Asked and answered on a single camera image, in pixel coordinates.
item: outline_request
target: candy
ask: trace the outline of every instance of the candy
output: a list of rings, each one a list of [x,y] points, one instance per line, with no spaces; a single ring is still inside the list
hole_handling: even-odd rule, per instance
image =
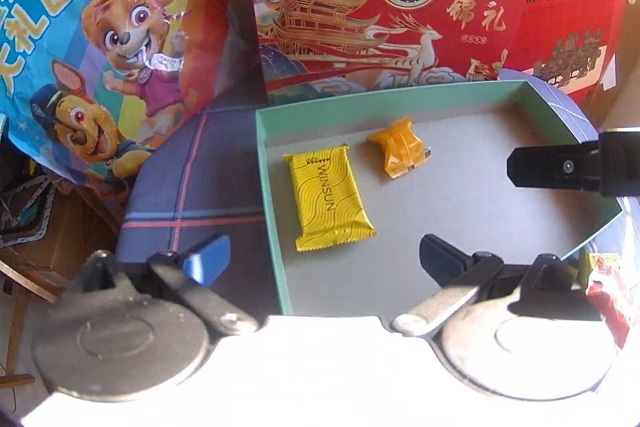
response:
[[[298,251],[318,250],[376,235],[358,194],[346,145],[286,155],[302,235]]]
[[[385,151],[385,171],[392,178],[398,178],[409,172],[409,167],[417,167],[427,161],[431,155],[429,149],[411,130],[409,117],[402,118],[386,129],[367,137],[382,145]]]

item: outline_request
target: pink stripe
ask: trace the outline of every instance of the pink stripe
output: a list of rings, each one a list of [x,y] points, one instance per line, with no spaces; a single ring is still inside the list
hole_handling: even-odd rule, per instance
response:
[[[262,223],[264,216],[219,217],[216,219],[197,219],[195,221],[131,221],[125,223],[123,229],[177,229],[189,227],[220,227],[222,225],[238,225],[240,223]]]
[[[204,124],[207,122],[207,115],[204,114],[200,118],[200,123],[198,124],[198,130],[196,131],[196,139],[193,143],[193,149],[191,149],[191,155],[189,156],[189,161],[187,162],[187,168],[184,171],[184,181],[182,182],[182,190],[180,192],[180,203],[178,204],[178,212],[184,210],[184,202],[187,199],[187,188],[189,187],[189,178],[191,177],[191,168],[193,167],[193,163],[196,160],[196,156],[198,154],[198,149],[200,148],[200,139],[202,138],[202,133],[204,132]],[[180,243],[180,223],[181,219],[178,219],[178,226],[174,232],[174,246],[172,250],[178,250],[178,244]]]

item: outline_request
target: brown cardboard box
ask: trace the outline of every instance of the brown cardboard box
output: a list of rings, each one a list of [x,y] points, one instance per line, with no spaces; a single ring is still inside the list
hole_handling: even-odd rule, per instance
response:
[[[116,236],[96,212],[73,190],[56,192],[49,228],[39,241],[14,245],[0,251],[12,254],[12,264],[52,272],[57,283],[73,279],[84,260],[95,250],[113,251]]]

